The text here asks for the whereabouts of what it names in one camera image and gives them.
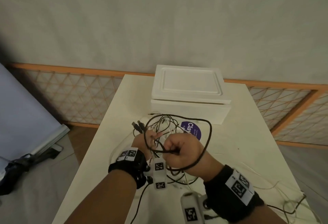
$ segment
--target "wooden floor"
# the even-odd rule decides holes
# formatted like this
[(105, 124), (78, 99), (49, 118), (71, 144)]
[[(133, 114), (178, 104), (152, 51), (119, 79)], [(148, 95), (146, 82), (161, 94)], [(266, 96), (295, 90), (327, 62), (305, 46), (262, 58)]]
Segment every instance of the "wooden floor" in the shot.
[(98, 129), (90, 127), (72, 127), (70, 126), (68, 136), (70, 138), (75, 156), (79, 164), (81, 164), (85, 153), (92, 142)]

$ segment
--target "white box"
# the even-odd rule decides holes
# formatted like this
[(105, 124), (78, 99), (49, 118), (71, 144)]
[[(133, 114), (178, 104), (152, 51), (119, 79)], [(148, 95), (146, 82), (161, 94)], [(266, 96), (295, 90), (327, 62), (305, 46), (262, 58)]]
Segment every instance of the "white box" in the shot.
[(152, 90), (152, 111), (223, 123), (230, 106), (218, 68), (157, 65)]

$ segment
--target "black wristband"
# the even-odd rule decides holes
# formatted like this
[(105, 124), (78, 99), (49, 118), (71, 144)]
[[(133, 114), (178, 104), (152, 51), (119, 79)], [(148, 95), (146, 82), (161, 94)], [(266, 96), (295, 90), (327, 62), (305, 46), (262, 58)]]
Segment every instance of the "black wristband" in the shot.
[[(230, 179), (233, 173), (234, 169), (225, 165), (220, 173), (211, 181), (204, 182), (207, 194), (207, 206), (213, 209), (221, 218), (226, 219), (230, 223), (236, 223), (243, 220), (253, 212), (256, 206), (264, 205), (263, 200), (256, 192), (254, 192), (254, 195), (248, 204), (245, 204), (241, 200), (241, 197), (237, 196), (236, 192), (226, 185), (226, 182)], [(248, 183), (249, 187), (250, 183), (243, 176), (242, 178), (246, 181), (246, 184)], [(240, 183), (238, 180), (236, 180), (236, 182), (238, 186), (241, 187), (242, 190), (240, 193), (243, 195), (245, 192), (244, 189), (248, 190), (247, 186)]]
[(135, 183), (137, 184), (137, 189), (140, 189), (145, 185), (147, 181), (146, 176), (143, 174), (143, 172), (146, 170), (146, 167), (147, 162), (145, 155), (140, 150), (137, 150), (133, 161), (125, 159), (117, 161), (116, 163), (109, 165), (108, 173), (115, 169), (125, 171), (133, 177)]

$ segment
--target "purple sticker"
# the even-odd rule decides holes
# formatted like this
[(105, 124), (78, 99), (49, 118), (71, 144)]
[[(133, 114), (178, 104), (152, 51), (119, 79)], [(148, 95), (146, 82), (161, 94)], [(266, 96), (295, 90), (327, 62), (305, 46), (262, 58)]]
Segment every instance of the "purple sticker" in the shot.
[(181, 123), (181, 127), (185, 129), (187, 132), (194, 135), (198, 140), (200, 140), (200, 138), (202, 137), (202, 133), (200, 132), (199, 127), (192, 122), (184, 121)]

